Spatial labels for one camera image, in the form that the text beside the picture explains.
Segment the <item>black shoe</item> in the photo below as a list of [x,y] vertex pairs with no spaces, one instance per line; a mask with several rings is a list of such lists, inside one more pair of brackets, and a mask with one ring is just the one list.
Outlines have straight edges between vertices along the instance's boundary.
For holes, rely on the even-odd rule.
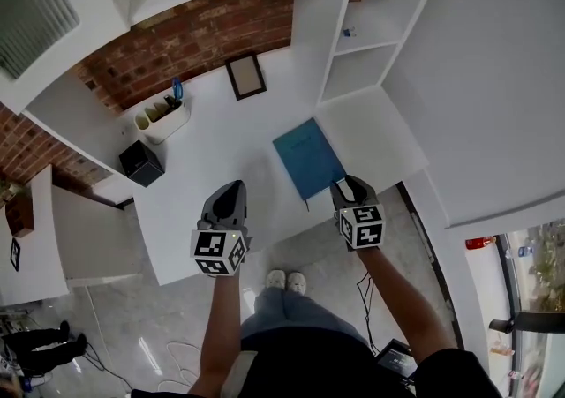
[[71,332],[71,326],[65,320],[59,325],[59,335],[60,335],[60,342],[68,342],[69,341],[69,333]]
[[80,334],[79,338],[77,338],[77,341],[73,343],[77,348],[77,352],[78,352],[77,356],[84,356],[85,353],[87,352],[87,346],[88,346],[87,336],[84,334]]

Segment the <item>gray tile floor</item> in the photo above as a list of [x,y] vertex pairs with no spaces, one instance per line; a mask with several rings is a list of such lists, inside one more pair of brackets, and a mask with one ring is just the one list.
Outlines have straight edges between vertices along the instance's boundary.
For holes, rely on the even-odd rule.
[[[388,224],[382,250],[432,303],[452,334],[449,310],[400,195],[392,188],[379,198]],[[146,257],[144,273],[109,285],[74,289],[68,296],[44,301],[32,316],[43,327],[54,327],[67,319],[73,331],[87,335],[102,362],[136,388],[156,391],[164,380],[192,382],[193,376],[184,372],[183,378],[179,367],[198,372],[199,352],[182,345],[168,348],[168,343],[201,346],[214,280],[198,275],[159,287],[145,253],[135,209],[130,206],[126,211],[136,230],[140,254]],[[270,248],[259,248],[252,248],[242,266],[242,320],[251,314],[250,306],[263,288],[266,273],[277,267],[301,271],[308,280],[307,295],[366,336],[365,312],[356,287],[365,269],[357,255],[347,252],[333,221]],[[393,337],[404,340],[377,292],[371,307],[371,330],[377,347],[384,347]],[[187,389],[173,382],[161,385],[162,391]],[[79,357],[56,368],[53,379],[40,391],[45,398],[124,397],[127,387]]]

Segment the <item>black speaker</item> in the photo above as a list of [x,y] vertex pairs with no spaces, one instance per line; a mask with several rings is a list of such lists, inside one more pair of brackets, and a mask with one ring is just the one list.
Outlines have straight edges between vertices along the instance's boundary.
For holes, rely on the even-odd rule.
[[120,154],[120,162],[125,175],[146,188],[165,173],[157,155],[140,140],[131,144]]

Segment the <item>sneaker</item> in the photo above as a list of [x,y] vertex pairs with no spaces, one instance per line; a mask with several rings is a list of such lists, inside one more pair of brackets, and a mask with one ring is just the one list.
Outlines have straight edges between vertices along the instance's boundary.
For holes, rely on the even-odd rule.
[[286,289],[303,296],[306,293],[306,278],[301,273],[290,273]]
[[281,269],[273,269],[273,271],[267,274],[265,287],[268,289],[270,289],[271,287],[284,289],[285,282],[286,282],[286,273],[284,273],[284,271]]
[[61,338],[61,343],[68,342],[69,340],[69,333],[71,332],[71,326],[65,320],[59,325],[59,336]]
[[87,336],[84,334],[80,334],[79,337],[77,338],[77,341],[73,343],[75,343],[75,346],[77,348],[77,352],[78,352],[77,356],[84,356],[85,353],[87,352],[87,346],[88,346]]

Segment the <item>blue folder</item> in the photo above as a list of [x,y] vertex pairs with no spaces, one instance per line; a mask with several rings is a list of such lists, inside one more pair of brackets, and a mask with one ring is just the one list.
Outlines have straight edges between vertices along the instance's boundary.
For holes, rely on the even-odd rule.
[[334,150],[312,118],[273,141],[302,200],[345,178]]

